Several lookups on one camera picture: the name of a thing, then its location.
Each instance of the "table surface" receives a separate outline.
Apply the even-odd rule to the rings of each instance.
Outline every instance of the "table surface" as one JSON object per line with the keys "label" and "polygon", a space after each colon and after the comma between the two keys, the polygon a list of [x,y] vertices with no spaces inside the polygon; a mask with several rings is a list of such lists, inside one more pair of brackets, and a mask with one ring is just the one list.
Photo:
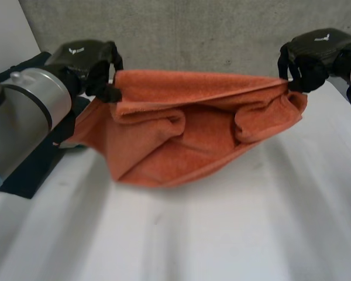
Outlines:
{"label": "table surface", "polygon": [[0,193],[0,281],[351,281],[351,107],[329,83],[304,119],[172,191],[68,153],[34,199]]}

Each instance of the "towel fold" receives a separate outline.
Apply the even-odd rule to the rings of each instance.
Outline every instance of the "towel fold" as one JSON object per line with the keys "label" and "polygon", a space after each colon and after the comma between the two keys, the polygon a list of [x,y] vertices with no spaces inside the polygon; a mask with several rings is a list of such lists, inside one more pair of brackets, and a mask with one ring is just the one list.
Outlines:
{"label": "towel fold", "polygon": [[117,104],[93,102],[74,136],[104,155],[113,179],[172,187],[212,172],[301,119],[307,96],[256,76],[122,70]]}

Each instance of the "orange towel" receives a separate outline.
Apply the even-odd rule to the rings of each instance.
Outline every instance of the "orange towel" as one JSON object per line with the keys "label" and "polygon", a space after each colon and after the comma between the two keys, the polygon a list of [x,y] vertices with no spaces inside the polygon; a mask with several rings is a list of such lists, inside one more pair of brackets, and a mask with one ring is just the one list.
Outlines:
{"label": "orange towel", "polygon": [[68,141],[103,154],[115,180],[147,187],[217,171],[293,126],[307,105],[285,80],[268,77],[122,70],[115,87],[122,101],[93,100]]}

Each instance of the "logo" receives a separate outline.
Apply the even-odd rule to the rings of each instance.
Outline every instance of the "logo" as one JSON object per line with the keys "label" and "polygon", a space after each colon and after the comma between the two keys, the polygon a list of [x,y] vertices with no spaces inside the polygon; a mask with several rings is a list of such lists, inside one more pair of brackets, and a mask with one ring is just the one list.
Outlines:
{"label": "logo", "polygon": [[315,41],[329,41],[330,38],[330,34],[328,34],[326,37],[324,38],[316,38]]}
{"label": "logo", "polygon": [[78,50],[72,50],[71,48],[69,48],[69,52],[71,54],[76,54],[76,53],[80,53],[80,52],[83,52],[84,51],[84,47],[83,48],[80,48]]}

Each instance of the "concrete wall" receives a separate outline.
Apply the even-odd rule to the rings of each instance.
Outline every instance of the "concrete wall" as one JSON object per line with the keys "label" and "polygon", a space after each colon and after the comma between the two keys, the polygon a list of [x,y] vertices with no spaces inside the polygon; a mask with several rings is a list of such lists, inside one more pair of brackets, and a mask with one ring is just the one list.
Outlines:
{"label": "concrete wall", "polygon": [[351,0],[20,0],[42,50],[116,41],[126,68],[276,76],[279,48],[300,33],[351,33]]}

